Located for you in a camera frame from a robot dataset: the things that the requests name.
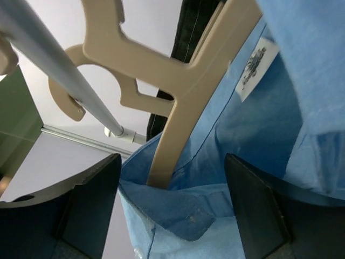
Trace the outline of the beige plastic hanger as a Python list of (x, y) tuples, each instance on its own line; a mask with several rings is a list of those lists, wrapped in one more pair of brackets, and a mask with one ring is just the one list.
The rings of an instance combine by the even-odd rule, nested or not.
[(212, 15), (189, 63), (126, 37), (121, 1), (83, 1), (86, 34), (65, 52), (74, 65), (93, 64), (118, 81), (123, 106), (167, 117), (147, 185), (166, 189), (208, 101), (262, 13), (255, 1), (227, 1)]

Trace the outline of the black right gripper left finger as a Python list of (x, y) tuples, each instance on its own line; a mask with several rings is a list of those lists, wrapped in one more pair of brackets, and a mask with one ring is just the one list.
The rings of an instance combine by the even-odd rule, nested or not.
[(1, 258), (101, 258), (121, 174), (120, 154), (1, 202)]

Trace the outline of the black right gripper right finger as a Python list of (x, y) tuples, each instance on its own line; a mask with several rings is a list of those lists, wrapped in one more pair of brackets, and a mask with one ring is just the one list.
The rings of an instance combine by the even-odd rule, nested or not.
[(344, 201), (227, 154), (225, 174), (246, 258), (344, 258)]

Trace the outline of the light blue shirt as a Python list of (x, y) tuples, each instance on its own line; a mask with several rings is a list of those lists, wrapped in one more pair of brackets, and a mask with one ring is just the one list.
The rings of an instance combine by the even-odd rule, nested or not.
[(344, 1), (258, 4), (263, 17), (203, 111), (169, 188), (146, 184), (159, 137), (122, 166), (136, 258), (244, 258), (228, 153), (344, 199)]

